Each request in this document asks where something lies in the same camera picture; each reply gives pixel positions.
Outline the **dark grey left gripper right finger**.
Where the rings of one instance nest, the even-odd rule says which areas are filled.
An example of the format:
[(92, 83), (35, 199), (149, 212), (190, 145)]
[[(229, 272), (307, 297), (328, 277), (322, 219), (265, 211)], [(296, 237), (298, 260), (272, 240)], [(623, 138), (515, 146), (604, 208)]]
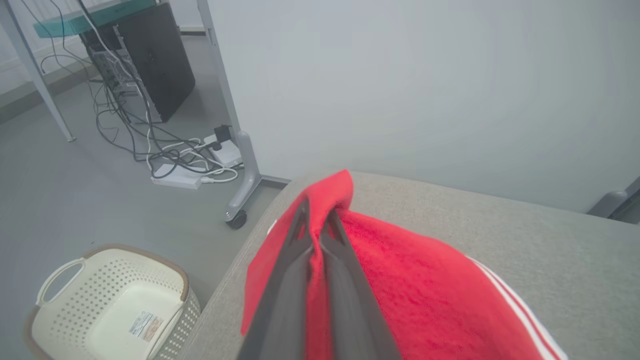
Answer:
[(402, 360), (337, 210), (329, 212), (318, 241), (325, 262), (334, 360)]

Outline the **black computer tower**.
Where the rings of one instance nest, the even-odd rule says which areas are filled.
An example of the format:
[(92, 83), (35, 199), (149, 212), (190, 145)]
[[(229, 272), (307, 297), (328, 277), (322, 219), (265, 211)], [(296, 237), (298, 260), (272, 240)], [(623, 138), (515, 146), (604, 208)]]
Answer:
[(168, 3), (80, 34), (90, 60), (131, 123), (166, 123), (195, 86)]

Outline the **grey table leg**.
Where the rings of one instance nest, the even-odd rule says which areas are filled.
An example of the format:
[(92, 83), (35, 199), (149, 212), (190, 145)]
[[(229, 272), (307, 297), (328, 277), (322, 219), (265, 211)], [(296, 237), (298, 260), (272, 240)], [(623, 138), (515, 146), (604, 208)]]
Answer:
[(258, 187), (262, 177), (259, 173), (258, 161), (254, 153), (249, 133), (242, 130), (240, 127), (237, 111), (233, 101), (233, 94), (231, 93), (230, 84), (220, 50), (220, 44), (215, 31), (211, 7), (212, 2), (213, 0), (196, 0), (206, 37), (211, 43), (214, 71), (217, 74), (222, 97), (224, 98), (227, 113), (230, 117), (231, 138), (240, 150), (244, 169), (240, 187), (236, 194), (234, 194), (233, 198), (231, 198), (230, 203), (227, 205), (225, 221), (229, 221), (233, 219), (239, 210), (243, 210), (245, 203)]

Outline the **grey metal desk leg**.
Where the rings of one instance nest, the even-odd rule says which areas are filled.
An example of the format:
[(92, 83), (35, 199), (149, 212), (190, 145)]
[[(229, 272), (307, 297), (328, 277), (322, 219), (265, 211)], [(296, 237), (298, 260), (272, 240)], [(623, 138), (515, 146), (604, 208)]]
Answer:
[(38, 67), (34, 54), (32, 53), (28, 41), (23, 34), (18, 18), (16, 18), (9, 0), (0, 0), (0, 25), (2, 25), (3, 30), (5, 30), (11, 45), (14, 50), (16, 50), (18, 59), (22, 62), (23, 66), (25, 66), (36, 90), (41, 96), (43, 102), (46, 104), (46, 107), (48, 107), (51, 116), (55, 120), (55, 123), (57, 123), (57, 126), (66, 138), (66, 141), (75, 141), (76, 138), (70, 132), (64, 117), (61, 115), (57, 104), (48, 89), (46, 80)]

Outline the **teal desk top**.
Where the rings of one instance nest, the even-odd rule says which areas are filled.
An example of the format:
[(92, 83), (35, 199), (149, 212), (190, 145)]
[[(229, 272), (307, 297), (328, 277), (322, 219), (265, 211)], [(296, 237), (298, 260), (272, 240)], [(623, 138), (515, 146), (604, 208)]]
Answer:
[[(157, 0), (100, 0), (94, 6), (89, 6), (89, 0), (82, 2), (97, 28), (117, 23), (157, 5)], [(80, 9), (49, 19), (36, 20), (32, 27), (41, 39), (68, 37), (93, 30)]]

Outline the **black power plug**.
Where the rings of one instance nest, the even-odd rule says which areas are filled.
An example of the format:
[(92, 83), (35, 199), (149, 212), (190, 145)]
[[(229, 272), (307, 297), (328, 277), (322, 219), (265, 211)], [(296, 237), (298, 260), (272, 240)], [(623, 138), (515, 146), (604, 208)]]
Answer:
[(230, 150), (234, 145), (231, 137), (231, 126), (220, 125), (214, 128), (215, 141), (212, 142), (211, 148), (214, 151)]

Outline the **red Bulls basketball jersey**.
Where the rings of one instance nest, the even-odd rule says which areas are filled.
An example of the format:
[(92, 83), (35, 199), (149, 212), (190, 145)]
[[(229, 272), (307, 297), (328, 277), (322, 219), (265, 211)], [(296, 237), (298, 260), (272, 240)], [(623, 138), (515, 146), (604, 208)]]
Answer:
[(337, 210), (401, 360), (569, 360), (523, 298), (477, 260), (434, 238), (350, 210), (347, 170), (309, 185), (266, 235), (247, 268), (247, 335), (300, 203), (310, 207), (305, 360), (334, 360), (329, 289), (319, 237)]

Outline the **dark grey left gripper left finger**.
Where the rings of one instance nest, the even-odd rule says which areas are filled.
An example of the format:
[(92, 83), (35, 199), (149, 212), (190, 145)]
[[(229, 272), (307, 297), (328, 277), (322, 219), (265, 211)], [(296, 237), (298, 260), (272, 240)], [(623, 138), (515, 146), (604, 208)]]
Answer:
[(295, 210), (237, 360), (306, 360), (306, 298), (314, 253), (310, 223), (309, 201), (303, 200)]

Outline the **white power strip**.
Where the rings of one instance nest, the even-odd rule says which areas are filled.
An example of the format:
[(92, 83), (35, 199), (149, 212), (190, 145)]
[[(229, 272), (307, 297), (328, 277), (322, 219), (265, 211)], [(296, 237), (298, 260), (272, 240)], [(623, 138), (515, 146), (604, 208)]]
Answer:
[(163, 164), (151, 176), (156, 185), (198, 190), (202, 184), (202, 174), (182, 166)]

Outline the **cream perforated laundry basket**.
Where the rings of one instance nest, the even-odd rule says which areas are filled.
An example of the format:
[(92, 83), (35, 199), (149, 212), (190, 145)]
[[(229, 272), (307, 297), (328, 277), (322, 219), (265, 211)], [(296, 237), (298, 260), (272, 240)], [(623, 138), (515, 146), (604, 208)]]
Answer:
[(200, 316), (178, 264), (108, 244), (48, 276), (25, 341), (38, 360), (177, 360)]

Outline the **black caster wheel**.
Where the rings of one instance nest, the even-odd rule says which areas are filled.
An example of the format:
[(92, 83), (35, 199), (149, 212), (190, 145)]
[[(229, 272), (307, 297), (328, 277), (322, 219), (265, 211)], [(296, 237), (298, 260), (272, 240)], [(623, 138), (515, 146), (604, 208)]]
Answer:
[(233, 230), (239, 230), (246, 224), (247, 219), (247, 212), (244, 209), (240, 209), (232, 219), (226, 221), (226, 225)]

